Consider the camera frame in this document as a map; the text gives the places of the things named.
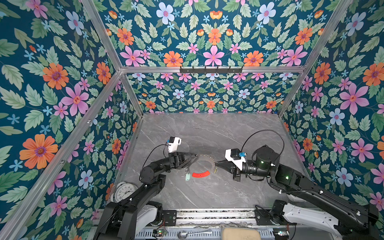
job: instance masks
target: white clock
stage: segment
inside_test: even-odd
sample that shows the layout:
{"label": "white clock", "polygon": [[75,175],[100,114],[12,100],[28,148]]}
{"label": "white clock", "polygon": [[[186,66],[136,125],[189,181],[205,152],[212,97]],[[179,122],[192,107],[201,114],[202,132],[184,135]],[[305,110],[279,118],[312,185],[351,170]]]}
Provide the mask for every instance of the white clock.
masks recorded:
{"label": "white clock", "polygon": [[116,192],[111,195],[111,202],[120,202],[129,197],[137,190],[137,187],[131,183],[120,182],[116,186]]}

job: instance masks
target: red curved object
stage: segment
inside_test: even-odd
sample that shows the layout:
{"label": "red curved object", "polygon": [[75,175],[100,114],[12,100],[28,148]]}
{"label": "red curved object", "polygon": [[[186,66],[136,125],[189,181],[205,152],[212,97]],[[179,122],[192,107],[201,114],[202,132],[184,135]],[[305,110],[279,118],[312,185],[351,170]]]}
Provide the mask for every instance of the red curved object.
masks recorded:
{"label": "red curved object", "polygon": [[209,171],[203,172],[203,173],[192,173],[193,177],[201,178],[201,177],[206,177],[209,174],[211,174]]}

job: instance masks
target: clock face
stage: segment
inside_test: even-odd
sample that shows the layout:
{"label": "clock face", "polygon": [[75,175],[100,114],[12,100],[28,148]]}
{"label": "clock face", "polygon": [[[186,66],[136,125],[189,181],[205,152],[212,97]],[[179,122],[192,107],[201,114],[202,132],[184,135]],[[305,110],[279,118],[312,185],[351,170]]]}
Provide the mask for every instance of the clock face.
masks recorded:
{"label": "clock face", "polygon": [[115,193],[115,199],[117,202],[120,202],[123,199],[126,199],[129,197],[132,193],[136,191],[137,187],[133,184],[127,183],[121,185],[116,193]]}

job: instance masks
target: beige cushion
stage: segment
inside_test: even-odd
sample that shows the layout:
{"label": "beige cushion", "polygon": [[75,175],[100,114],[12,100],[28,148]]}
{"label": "beige cushion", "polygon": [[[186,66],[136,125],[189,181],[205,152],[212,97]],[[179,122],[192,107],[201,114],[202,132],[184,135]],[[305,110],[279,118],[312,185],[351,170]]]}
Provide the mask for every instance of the beige cushion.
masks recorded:
{"label": "beige cushion", "polygon": [[255,229],[226,227],[221,235],[222,240],[261,240],[260,233]]}

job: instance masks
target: floral wallpaper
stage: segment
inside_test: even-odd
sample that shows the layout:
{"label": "floral wallpaper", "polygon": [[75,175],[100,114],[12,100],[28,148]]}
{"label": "floral wallpaper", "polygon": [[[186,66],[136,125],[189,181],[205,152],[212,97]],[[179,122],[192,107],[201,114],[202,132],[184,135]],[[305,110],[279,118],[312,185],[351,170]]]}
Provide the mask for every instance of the floral wallpaper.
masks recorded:
{"label": "floral wallpaper", "polygon": [[[95,1],[122,63],[173,67],[302,65],[337,3]],[[328,57],[329,49],[321,55]]]}
{"label": "floral wallpaper", "polygon": [[296,78],[293,73],[128,75],[141,108],[151,113],[276,113]]}
{"label": "floral wallpaper", "polygon": [[311,180],[360,205],[375,205],[384,222],[384,6],[381,0],[355,4],[284,120]]}
{"label": "floral wallpaper", "polygon": [[[2,228],[114,68],[79,1],[2,1],[0,25]],[[18,239],[86,239],[134,119],[119,83]]]}

